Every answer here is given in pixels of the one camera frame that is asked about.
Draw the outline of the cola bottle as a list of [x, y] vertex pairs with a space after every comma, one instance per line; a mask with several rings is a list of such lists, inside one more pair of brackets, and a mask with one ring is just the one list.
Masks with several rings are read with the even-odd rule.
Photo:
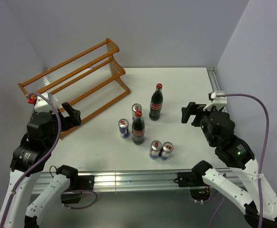
[[136, 118], [132, 123], [132, 140], [136, 145], [141, 145], [145, 138], [145, 122], [142, 119], [142, 112], [136, 111]]
[[153, 121], [157, 121], [160, 118], [163, 105], [162, 87], [162, 84], [158, 83], [156, 85], [156, 90], [151, 97], [149, 117]]

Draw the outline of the blue silver can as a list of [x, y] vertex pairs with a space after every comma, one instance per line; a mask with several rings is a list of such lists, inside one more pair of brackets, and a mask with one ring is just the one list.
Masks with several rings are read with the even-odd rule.
[[127, 119], [120, 119], [118, 122], [119, 132], [121, 138], [128, 138], [129, 137], [129, 122]]

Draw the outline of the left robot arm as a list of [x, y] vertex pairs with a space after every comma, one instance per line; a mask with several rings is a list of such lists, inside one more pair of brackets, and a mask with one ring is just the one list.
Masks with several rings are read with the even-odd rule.
[[58, 143], [61, 132], [81, 125], [81, 112], [62, 104], [64, 117], [52, 105], [48, 112], [35, 111], [27, 124], [27, 133], [15, 149], [10, 164], [8, 190], [0, 210], [0, 228], [37, 228], [46, 210], [67, 189], [79, 184], [78, 170], [62, 165], [46, 189], [29, 203], [35, 183]]

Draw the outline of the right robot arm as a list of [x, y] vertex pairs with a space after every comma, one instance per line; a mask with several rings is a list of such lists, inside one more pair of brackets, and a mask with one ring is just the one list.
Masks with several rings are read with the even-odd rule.
[[191, 123], [200, 127], [218, 158], [239, 178], [240, 188], [207, 161], [200, 161], [190, 172], [179, 172], [179, 187], [211, 186], [233, 202], [244, 214], [252, 228], [277, 228], [277, 194], [262, 177], [254, 153], [248, 144], [234, 134], [235, 123], [228, 113], [216, 107], [206, 109], [204, 104], [190, 102], [182, 108], [183, 124], [190, 116]]

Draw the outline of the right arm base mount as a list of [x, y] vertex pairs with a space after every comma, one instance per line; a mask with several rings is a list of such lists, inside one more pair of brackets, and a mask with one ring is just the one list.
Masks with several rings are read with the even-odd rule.
[[174, 183], [180, 188], [189, 188], [190, 195], [194, 200], [208, 200], [210, 198], [210, 187], [202, 178], [192, 171], [178, 172]]

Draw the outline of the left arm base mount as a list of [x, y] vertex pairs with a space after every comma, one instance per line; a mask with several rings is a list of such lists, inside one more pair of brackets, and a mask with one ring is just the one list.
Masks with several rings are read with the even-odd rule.
[[79, 175], [75, 184], [72, 184], [62, 195], [63, 204], [78, 204], [83, 198], [84, 192], [73, 192], [73, 190], [93, 190], [94, 175]]

